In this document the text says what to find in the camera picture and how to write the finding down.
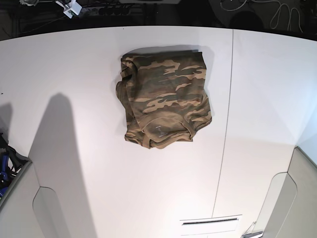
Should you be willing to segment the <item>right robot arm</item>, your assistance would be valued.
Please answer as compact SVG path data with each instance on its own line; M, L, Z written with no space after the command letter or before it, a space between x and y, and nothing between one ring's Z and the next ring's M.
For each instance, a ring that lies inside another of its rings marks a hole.
M39 0L20 0L20 3L26 6L35 6L38 2Z

